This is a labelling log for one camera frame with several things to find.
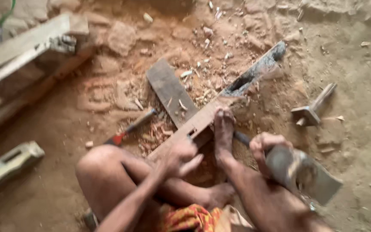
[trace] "foot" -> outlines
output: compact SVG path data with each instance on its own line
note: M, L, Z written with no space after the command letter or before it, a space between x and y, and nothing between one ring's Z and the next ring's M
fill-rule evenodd
M215 185L207 189L208 202L203 206L208 211L218 207L224 208L228 203L231 203L235 190L229 183Z
M214 117L215 156L217 166L223 167L225 160L233 158L234 116L228 107L218 108Z

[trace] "patterned cloth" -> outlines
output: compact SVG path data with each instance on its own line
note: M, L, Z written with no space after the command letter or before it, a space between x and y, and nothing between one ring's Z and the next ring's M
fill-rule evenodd
M214 208L211 212L197 204L175 210L170 208L160 227L160 232L173 232L191 229L195 232L214 232L214 228L222 214L222 210Z

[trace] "dirt floor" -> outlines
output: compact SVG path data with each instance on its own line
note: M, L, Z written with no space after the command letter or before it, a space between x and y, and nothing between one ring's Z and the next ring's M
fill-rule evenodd
M371 44L361 46L371 43L371 0L213 0L212 11L206 0L51 0L40 6L17 2L29 14L17 9L14 16L28 26L59 12L87 15L98 50L1 130L0 155L35 140L46 156L0 186L0 231L86 231L80 216L88 205L75 178L75 164L87 152L87 141L100 145L142 114L136 98L145 110L162 108L145 76L159 58L165 57L179 78L194 70L181 82L201 108L280 40L288 45L281 62L284 73L253 87L247 95L248 111L238 115L237 127L251 136L281 133L315 157L344 182L317 212L336 231L371 231ZM217 7L222 13L218 20ZM300 11L304 15L297 20ZM145 12L152 23L144 20ZM338 86L322 111L322 124L296 128L290 110L307 105L331 82ZM167 117L160 115L152 125L175 130ZM143 136L151 131L155 142ZM165 139L159 128L146 125L124 148L147 156ZM255 167L238 142L234 155ZM193 183L213 180L212 156L205 159L198 178L190 177Z

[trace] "knee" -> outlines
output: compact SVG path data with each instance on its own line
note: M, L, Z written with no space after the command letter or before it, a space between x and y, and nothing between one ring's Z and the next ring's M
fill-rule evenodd
M86 178L99 178L110 164L116 166L124 158L124 152L112 145L101 145L91 149L75 167L78 181Z

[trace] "leg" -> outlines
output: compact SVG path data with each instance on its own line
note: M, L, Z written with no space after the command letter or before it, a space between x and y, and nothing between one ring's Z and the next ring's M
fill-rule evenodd
M112 145L93 148L77 165L76 175L82 192L96 216L102 220L152 170L144 160ZM229 184L211 188L193 186L180 179L169 179L157 195L167 203L186 207L197 203L207 209L223 207L234 193Z
M264 232L328 229L284 187L266 180L259 172L234 159L231 153L233 123L230 110L219 109L214 119L216 160L235 187L255 226Z

